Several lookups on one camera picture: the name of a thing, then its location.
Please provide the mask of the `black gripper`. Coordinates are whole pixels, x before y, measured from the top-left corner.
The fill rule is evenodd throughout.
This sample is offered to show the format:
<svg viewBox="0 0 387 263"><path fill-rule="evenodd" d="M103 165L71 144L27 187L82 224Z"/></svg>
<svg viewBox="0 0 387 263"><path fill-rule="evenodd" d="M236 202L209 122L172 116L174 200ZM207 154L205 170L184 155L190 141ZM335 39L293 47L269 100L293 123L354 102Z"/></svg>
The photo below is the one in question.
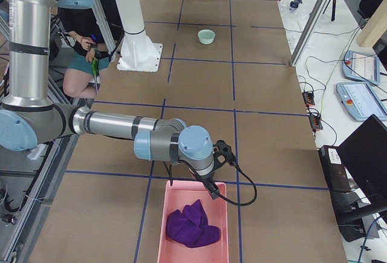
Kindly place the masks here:
<svg viewBox="0 0 387 263"><path fill-rule="evenodd" d="M203 184L206 184L206 188L213 200L217 199L220 196L219 189L217 185L215 184L214 175L215 170L201 175L199 171L193 170L193 175L195 179L199 182L202 182Z"/></svg>

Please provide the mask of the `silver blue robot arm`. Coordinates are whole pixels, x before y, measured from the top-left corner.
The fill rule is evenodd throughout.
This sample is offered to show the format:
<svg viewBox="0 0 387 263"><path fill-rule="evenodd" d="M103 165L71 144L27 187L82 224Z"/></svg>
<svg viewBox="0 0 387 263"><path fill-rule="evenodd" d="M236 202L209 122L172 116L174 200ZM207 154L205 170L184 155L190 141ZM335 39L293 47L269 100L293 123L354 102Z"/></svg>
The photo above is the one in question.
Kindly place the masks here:
<svg viewBox="0 0 387 263"><path fill-rule="evenodd" d="M9 93L2 100L1 145L12 151L34 148L71 134L102 134L134 141L135 156L185 164L212 198L219 168L209 133L179 119L159 120L108 114L48 98L50 14L54 6L91 8L95 0L9 0Z"/></svg>

